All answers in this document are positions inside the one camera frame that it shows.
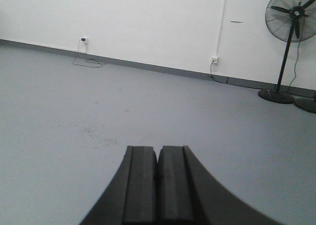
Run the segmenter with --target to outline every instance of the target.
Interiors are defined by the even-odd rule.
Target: wall outlet
[[[217,56],[211,58],[212,63],[215,63],[215,64],[218,64],[218,60],[219,60],[219,57]]]
[[[85,44],[88,44],[88,37],[82,37],[81,41]]]

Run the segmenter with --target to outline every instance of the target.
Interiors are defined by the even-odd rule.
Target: baseboard
[[[168,68],[168,67],[162,67],[162,66],[145,64],[145,63],[131,62],[127,60],[120,60],[120,59],[102,57],[102,56],[85,54],[85,53],[77,53],[75,51],[67,50],[67,49],[58,49],[58,48],[52,48],[48,46],[40,46],[40,45],[21,43],[21,42],[16,42],[16,41],[0,40],[0,45],[26,48],[26,49],[54,53],[54,54],[59,54],[59,55],[69,56],[69,57],[77,56],[78,58],[81,58],[81,59],[93,58],[99,62],[105,62],[108,64],[120,65],[120,66],[137,68],[137,69],[144,69],[144,70],[167,73],[167,74],[189,77],[189,78],[196,78],[196,79],[202,79],[202,80],[208,80],[208,81],[213,81],[213,79],[215,79],[217,82],[221,82],[223,84],[229,84],[229,85],[245,87],[245,88],[274,89],[276,87],[275,84],[271,84],[271,83],[252,81],[252,80],[241,79],[241,78],[225,77],[225,76],[220,76],[220,75],[213,75],[213,79],[212,79],[210,77],[210,74],[206,74],[206,73]],[[283,92],[287,92],[289,94],[298,95],[302,97],[313,98],[315,95],[315,90],[289,87],[289,86],[284,86],[284,85],[280,87],[280,90]]]

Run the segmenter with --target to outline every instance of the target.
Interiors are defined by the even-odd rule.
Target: floor
[[[72,61],[0,45],[1,225],[79,224],[127,145],[189,145],[244,202],[315,224],[315,114],[253,89]]]

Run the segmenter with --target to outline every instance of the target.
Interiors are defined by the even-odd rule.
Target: standing fan
[[[276,90],[261,90],[258,94],[265,100],[292,104],[294,98],[280,92],[287,55],[291,42],[301,42],[316,34],[316,0],[271,0],[266,9],[266,24],[272,35],[287,45]]]

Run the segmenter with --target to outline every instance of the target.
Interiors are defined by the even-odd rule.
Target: white wall
[[[214,67],[215,74],[277,82],[286,43],[275,38],[266,26],[265,11],[269,1],[227,0],[219,47],[221,63]],[[315,43],[316,37],[301,43],[297,79],[293,86],[316,89]],[[284,85],[289,85],[294,77],[297,46],[291,45],[282,81]]]
[[[218,75],[275,83],[285,43],[264,21],[270,0],[227,0]],[[223,0],[0,0],[0,39],[77,50],[89,37],[90,54],[209,72],[216,52]],[[235,24],[230,21],[241,21]],[[301,44],[293,86],[316,89],[315,38]],[[293,77],[295,47],[282,83]]]

